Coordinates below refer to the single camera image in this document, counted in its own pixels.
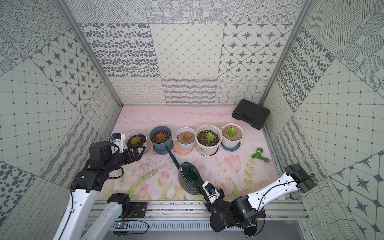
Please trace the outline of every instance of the green succulent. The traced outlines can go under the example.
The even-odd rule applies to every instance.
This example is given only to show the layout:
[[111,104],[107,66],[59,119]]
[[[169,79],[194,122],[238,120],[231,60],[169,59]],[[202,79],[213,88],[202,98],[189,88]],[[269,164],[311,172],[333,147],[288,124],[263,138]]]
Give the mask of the green succulent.
[[215,136],[212,135],[212,133],[207,133],[204,135],[205,140],[208,141],[209,143],[213,142],[215,140]]
[[228,135],[231,136],[231,137],[234,137],[234,136],[237,135],[237,131],[236,131],[236,129],[235,129],[234,127],[230,127],[230,128],[228,128],[227,133],[228,133]]

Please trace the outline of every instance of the wall tile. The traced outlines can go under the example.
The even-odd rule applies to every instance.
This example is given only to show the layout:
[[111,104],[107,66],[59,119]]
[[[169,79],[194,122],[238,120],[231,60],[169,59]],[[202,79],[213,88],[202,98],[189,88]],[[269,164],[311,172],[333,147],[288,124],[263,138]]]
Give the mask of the wall tile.
[[71,30],[59,35],[30,58],[79,112],[101,82]]
[[114,100],[108,87],[101,82],[81,114],[100,134],[103,141],[110,136],[121,107]]
[[225,21],[227,0],[144,0],[149,23],[211,24]]
[[358,223],[348,211],[339,192],[327,178],[306,193],[300,192],[318,239],[365,239]]
[[337,58],[384,97],[384,8],[368,15],[348,39]]
[[270,77],[293,25],[226,24],[218,75]]
[[268,127],[272,140],[274,140],[289,118],[293,115],[277,82],[274,81],[272,83],[271,89],[263,103],[263,107],[270,110],[265,124]]
[[303,0],[229,0],[225,23],[294,24],[300,14],[303,4]]
[[148,24],[80,24],[108,76],[158,77]]
[[222,25],[150,26],[162,77],[217,77]]
[[217,78],[161,78],[167,104],[214,104]]
[[379,151],[331,175],[339,195],[366,239],[374,239],[375,233],[384,231],[382,224],[384,164],[381,162],[383,156],[384,151]]
[[333,55],[337,55],[375,3],[375,0],[348,3],[317,0],[303,28]]
[[24,193],[28,191],[36,176],[4,162],[0,162],[0,168],[0,177],[2,178],[0,183],[2,190],[0,196],[2,202],[0,229],[2,229],[7,217],[20,203]]
[[295,116],[316,154],[327,162],[326,170],[334,174],[384,148],[383,119],[374,117],[383,104],[378,93],[335,59]]
[[294,115],[278,134],[274,143],[277,147],[276,154],[283,166],[300,163],[308,174],[315,174],[312,178],[316,182],[328,177],[329,173],[324,169],[325,162],[316,155]]
[[2,161],[38,174],[80,113],[29,58],[0,85]]
[[102,138],[86,118],[80,115],[38,176],[69,188],[75,175],[89,159],[86,149],[92,143],[104,140],[106,138]]
[[241,99],[258,104],[269,78],[218,78],[215,104],[237,105]]
[[110,78],[123,104],[166,104],[161,78]]
[[70,27],[51,0],[4,1],[0,25],[30,56]]
[[52,239],[69,198],[68,189],[37,177],[0,227],[0,239]]
[[304,29],[300,31],[276,79],[292,111],[300,106],[333,59],[313,36]]
[[67,0],[78,23],[148,23],[144,0]]
[[0,26],[0,75],[15,67],[28,55],[16,41]]

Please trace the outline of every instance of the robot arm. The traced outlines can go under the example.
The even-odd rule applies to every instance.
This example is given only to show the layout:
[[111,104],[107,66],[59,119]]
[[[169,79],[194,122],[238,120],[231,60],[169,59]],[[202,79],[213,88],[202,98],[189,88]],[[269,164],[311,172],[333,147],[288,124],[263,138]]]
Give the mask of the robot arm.
[[209,182],[205,182],[202,186],[204,191],[201,192],[207,201],[208,211],[212,213],[212,229],[220,232],[227,227],[238,226],[244,229],[245,235],[253,236],[257,230],[257,213],[265,205],[287,193],[299,190],[307,192],[317,185],[299,164],[292,164],[285,170],[286,172],[270,185],[231,202],[223,200],[222,189],[218,190]]

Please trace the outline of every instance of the white flower pot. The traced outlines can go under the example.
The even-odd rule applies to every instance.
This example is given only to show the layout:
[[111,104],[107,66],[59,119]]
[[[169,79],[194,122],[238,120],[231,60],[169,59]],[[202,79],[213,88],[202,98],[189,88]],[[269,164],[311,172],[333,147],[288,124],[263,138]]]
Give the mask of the white flower pot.
[[237,125],[237,124],[234,124],[234,123],[228,123],[228,124],[225,124],[222,128],[221,128],[221,131],[223,131],[223,129],[229,125],[233,125],[235,127],[238,127],[240,130],[241,130],[241,133],[242,133],[242,137],[239,139],[239,140],[236,140],[236,141],[232,141],[232,140],[229,140],[227,139],[226,137],[223,136],[223,145],[224,147],[226,148],[234,148],[236,147],[236,145],[240,142],[240,140],[244,137],[244,132],[243,132],[243,129]]
[[177,137],[178,137],[180,134],[182,134],[183,132],[191,132],[191,133],[195,134],[195,130],[193,130],[193,129],[190,128],[190,127],[182,127],[182,128],[180,128],[180,129],[176,132],[176,137],[175,137],[175,139],[176,139],[177,143],[179,144],[179,147],[180,147],[183,151],[189,151],[189,150],[191,150],[191,149],[193,148],[193,146],[195,145],[196,136],[195,136],[195,141],[193,141],[192,143],[190,143],[190,144],[182,144],[181,142],[179,142],[179,141],[177,140]]
[[138,135],[138,134],[142,134],[142,135],[144,135],[144,136],[146,137],[146,139],[145,139],[145,143],[143,144],[143,146],[145,147],[145,151],[144,151],[144,152],[146,152],[146,151],[148,150],[148,136],[145,134],[145,132],[143,132],[143,131],[139,131],[139,130],[137,130],[137,131],[133,131],[133,132],[131,132],[131,133],[129,133],[129,134],[127,135],[127,137],[126,137],[125,140],[124,140],[124,146],[125,146],[125,149],[128,148],[128,147],[127,147],[128,140],[131,139],[131,137],[133,137],[133,136],[135,136],[135,135]]
[[[215,146],[207,147],[207,146],[204,146],[203,144],[199,143],[199,141],[197,140],[197,135],[204,130],[211,130],[211,131],[217,133],[217,135],[219,136],[220,139]],[[221,130],[214,125],[205,124],[205,125],[201,125],[199,128],[196,129],[195,146],[196,146],[197,151],[201,155],[204,155],[204,156],[214,155],[217,152],[217,149],[219,148],[221,141],[223,141],[223,134],[222,134]]]

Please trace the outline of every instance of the black cable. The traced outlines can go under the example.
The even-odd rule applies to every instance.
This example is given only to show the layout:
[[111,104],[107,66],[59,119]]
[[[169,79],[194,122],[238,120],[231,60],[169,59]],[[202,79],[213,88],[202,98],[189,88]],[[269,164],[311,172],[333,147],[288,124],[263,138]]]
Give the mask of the black cable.
[[140,221],[140,220],[128,220],[128,222],[129,221],[136,221],[136,222],[142,222],[142,223],[145,223],[145,224],[147,224],[147,229],[144,231],[144,232],[141,232],[141,233],[128,233],[128,234],[125,234],[124,236],[126,236],[126,235],[132,235],[132,234],[144,234],[144,233],[146,233],[147,231],[148,231],[148,229],[149,229],[149,224],[148,223],[146,223],[146,222],[143,222],[143,221]]
[[121,178],[123,175],[124,175],[124,169],[122,167],[119,167],[119,169],[121,169],[121,175],[120,176],[117,176],[117,177],[108,177],[108,179],[118,179],[118,178]]
[[[72,195],[72,184],[73,184],[73,181],[71,182],[71,185],[70,185],[71,202],[72,202],[72,203],[71,203],[71,209],[73,209],[73,195]],[[68,221],[70,220],[71,214],[72,214],[72,211],[70,211],[70,214],[69,214],[69,216],[68,216],[68,219],[67,219],[67,221],[65,222],[65,225],[64,225],[63,231],[62,231],[61,234],[60,234],[59,240],[61,239],[61,236],[62,236],[63,233],[64,233],[65,227],[67,226]]]

